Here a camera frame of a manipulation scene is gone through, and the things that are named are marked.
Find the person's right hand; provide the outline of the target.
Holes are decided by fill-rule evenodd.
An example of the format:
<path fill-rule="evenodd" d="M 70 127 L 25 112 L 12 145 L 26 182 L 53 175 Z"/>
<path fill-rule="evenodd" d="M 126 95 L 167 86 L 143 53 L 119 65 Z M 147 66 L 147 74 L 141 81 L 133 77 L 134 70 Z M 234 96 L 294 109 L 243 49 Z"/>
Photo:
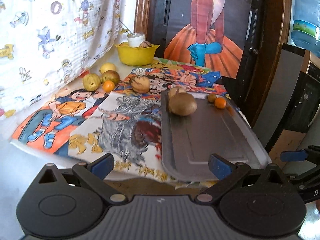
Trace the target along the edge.
<path fill-rule="evenodd" d="M 317 210 L 320 212 L 320 200 L 316 201 L 316 207 L 317 207 Z"/>

